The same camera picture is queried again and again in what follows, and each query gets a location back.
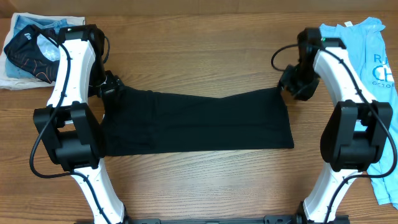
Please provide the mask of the black t-shirt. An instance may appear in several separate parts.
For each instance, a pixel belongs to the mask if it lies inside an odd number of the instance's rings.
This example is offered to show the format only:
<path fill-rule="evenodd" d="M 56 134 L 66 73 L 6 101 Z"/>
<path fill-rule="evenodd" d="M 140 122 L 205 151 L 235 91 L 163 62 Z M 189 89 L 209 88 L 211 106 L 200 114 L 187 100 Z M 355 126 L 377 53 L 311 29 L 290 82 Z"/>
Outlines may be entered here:
<path fill-rule="evenodd" d="M 294 147 L 277 88 L 211 98 L 127 87 L 101 127 L 108 156 Z"/>

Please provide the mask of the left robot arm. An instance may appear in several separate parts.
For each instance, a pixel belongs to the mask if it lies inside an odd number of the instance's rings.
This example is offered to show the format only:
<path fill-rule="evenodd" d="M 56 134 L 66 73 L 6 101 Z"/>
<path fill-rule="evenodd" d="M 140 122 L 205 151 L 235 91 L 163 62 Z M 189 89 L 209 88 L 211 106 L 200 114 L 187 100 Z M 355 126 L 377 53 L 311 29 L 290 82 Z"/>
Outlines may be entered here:
<path fill-rule="evenodd" d="M 100 124 L 88 106 L 98 96 L 110 103 L 123 88 L 119 77 L 104 69 L 106 37 L 96 25 L 60 29 L 54 44 L 60 49 L 57 79 L 45 108 L 34 111 L 39 132 L 29 159 L 33 174 L 43 179 L 70 176 L 80 186 L 93 212 L 94 223 L 130 223 L 122 201 L 113 189 L 104 157 L 106 145 Z M 42 142 L 59 174 L 41 174 L 34 156 Z"/>

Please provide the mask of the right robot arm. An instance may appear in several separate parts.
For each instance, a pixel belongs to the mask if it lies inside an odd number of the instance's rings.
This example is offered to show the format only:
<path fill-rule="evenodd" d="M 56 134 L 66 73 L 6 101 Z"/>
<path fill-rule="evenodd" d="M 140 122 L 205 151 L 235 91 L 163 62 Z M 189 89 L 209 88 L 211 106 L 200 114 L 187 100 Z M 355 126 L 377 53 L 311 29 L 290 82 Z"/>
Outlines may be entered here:
<path fill-rule="evenodd" d="M 377 163 L 387 142 L 392 166 L 377 179 L 393 173 L 397 149 L 389 132 L 393 109 L 370 93 L 355 72 L 345 44 L 339 38 L 322 37 L 318 28 L 306 28 L 297 36 L 298 64 L 282 70 L 278 88 L 296 100 L 309 100 L 324 82 L 334 110 L 320 139 L 323 169 L 310 195 L 299 205 L 289 223 L 349 223 L 337 208 L 356 179 L 372 178 L 365 171 Z"/>

